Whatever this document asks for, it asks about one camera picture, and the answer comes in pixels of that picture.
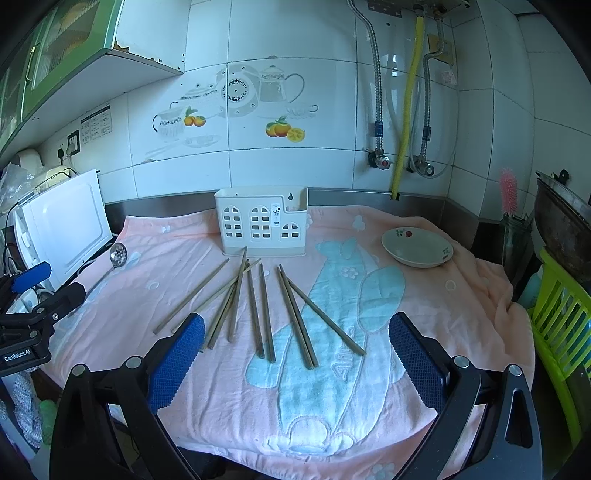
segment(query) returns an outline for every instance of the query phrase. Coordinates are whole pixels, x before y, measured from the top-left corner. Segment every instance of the pink brush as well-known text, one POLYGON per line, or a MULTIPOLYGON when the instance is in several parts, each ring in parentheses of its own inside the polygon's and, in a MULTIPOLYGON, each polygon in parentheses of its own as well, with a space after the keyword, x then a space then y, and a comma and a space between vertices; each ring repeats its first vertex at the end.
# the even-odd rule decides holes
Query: pink brush
POLYGON ((515 215, 517 213, 517 179, 510 168, 501 170, 501 210, 503 215, 515 215))

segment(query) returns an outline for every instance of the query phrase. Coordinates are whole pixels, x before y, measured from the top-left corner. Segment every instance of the plastic bag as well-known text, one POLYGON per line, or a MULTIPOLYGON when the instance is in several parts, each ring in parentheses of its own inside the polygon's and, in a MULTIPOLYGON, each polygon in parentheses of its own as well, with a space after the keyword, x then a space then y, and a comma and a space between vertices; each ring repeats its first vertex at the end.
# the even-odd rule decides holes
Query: plastic bag
POLYGON ((9 163, 2 171, 0 179, 0 215, 8 213, 33 187, 33 175, 24 168, 9 163))

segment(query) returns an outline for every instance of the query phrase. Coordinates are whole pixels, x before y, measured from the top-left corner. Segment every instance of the metal pot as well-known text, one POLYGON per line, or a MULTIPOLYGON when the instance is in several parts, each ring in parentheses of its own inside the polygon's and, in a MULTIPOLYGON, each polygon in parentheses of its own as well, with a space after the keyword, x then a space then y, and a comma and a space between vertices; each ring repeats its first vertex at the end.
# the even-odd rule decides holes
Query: metal pot
POLYGON ((591 206, 537 172, 535 224, 548 252, 579 283, 591 280, 591 206))

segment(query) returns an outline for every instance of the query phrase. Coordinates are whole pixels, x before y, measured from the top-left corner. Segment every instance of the white bowl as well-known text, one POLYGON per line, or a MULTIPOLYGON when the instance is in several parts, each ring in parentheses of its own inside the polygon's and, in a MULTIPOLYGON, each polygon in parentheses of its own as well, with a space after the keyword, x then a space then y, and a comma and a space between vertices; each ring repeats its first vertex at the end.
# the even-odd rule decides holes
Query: white bowl
POLYGON ((382 245, 400 263, 415 268, 437 267, 453 256, 450 242, 422 228, 389 230, 382 236, 382 245))

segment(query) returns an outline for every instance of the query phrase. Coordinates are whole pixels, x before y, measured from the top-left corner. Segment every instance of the cabinet handle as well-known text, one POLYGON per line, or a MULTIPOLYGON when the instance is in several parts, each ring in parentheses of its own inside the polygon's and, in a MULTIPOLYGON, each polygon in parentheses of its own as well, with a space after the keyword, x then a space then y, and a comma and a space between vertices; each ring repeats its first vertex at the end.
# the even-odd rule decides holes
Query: cabinet handle
POLYGON ((35 54, 35 50, 39 46, 39 43, 33 45, 33 48, 29 52, 29 65, 27 65, 27 73, 25 74, 25 80, 28 82, 32 82, 33 79, 29 78, 29 73, 31 73, 31 65, 33 64, 33 55, 35 54))

